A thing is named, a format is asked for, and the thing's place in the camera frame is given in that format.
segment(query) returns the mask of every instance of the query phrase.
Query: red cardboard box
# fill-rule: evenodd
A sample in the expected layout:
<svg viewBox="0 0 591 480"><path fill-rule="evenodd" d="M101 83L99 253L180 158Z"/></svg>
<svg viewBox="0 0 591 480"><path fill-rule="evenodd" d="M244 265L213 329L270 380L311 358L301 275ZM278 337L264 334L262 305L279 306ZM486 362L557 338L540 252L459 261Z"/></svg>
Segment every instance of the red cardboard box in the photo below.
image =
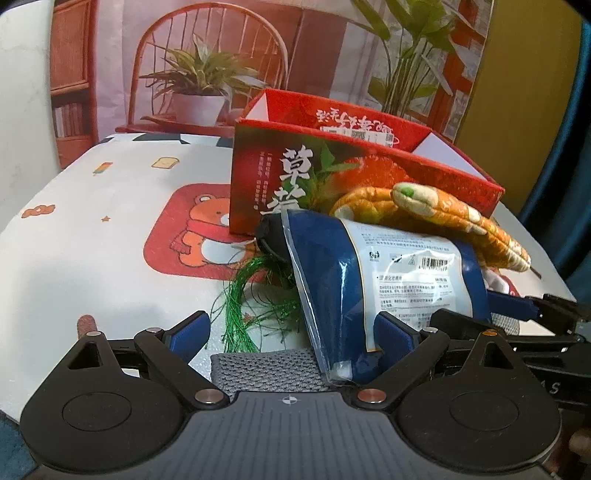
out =
<svg viewBox="0 0 591 480"><path fill-rule="evenodd" d="M370 135L393 147L354 138ZM485 216L505 193L428 127L358 105L266 89L236 123L230 231L252 235L261 215L282 206L328 213L358 186L392 187L396 181L437 187Z"/></svg>

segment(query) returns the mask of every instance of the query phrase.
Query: label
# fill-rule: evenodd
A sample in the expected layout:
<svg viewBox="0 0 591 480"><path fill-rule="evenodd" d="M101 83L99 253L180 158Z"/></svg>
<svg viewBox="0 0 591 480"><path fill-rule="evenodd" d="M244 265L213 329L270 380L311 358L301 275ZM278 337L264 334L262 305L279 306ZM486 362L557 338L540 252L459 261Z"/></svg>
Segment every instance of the label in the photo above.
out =
<svg viewBox="0 0 591 480"><path fill-rule="evenodd" d="M472 316L472 301L462 277L462 258L451 241L341 221L361 269L368 352L378 350L374 320L379 312L388 312L415 330L428 326L431 314L438 309Z"/></svg>
<svg viewBox="0 0 591 480"><path fill-rule="evenodd" d="M351 138L359 138L366 142L377 143L386 147L393 147L400 143L400 140L390 132L376 132L373 130L361 130L346 127L320 127L323 132L344 135Z"/></svg>

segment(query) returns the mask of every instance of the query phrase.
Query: metal screw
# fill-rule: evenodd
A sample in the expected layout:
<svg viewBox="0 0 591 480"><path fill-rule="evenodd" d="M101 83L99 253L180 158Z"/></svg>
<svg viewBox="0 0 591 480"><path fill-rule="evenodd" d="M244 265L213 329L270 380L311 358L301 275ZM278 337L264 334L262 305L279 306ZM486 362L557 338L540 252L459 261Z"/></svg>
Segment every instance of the metal screw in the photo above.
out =
<svg viewBox="0 0 591 480"><path fill-rule="evenodd" d="M221 390L215 388L204 388L195 393L195 400L206 405L213 405L220 403L224 399L224 394Z"/></svg>
<svg viewBox="0 0 591 480"><path fill-rule="evenodd" d="M386 397L386 392L377 388L364 388L357 394L357 398L363 403L383 403Z"/></svg>

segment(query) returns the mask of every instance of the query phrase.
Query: blue plastic bag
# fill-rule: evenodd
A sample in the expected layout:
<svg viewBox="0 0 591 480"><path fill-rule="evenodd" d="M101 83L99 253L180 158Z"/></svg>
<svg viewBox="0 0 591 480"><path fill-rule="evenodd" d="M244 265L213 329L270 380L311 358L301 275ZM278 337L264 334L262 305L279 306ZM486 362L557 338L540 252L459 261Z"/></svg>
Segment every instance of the blue plastic bag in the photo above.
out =
<svg viewBox="0 0 591 480"><path fill-rule="evenodd" d="M281 215L310 341L329 382L365 384L381 373L373 339L381 310L416 329L439 308L491 318L468 244L308 210Z"/></svg>

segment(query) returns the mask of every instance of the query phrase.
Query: white flower pot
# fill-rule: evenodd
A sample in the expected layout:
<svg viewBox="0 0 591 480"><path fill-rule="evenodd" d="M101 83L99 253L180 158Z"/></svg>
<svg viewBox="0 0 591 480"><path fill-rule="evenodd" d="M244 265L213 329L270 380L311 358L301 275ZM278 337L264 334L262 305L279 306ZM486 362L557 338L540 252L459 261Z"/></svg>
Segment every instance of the white flower pot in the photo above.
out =
<svg viewBox="0 0 591 480"><path fill-rule="evenodd" d="M222 111L223 96L182 95L173 93L173 107L177 122L213 127Z"/></svg>

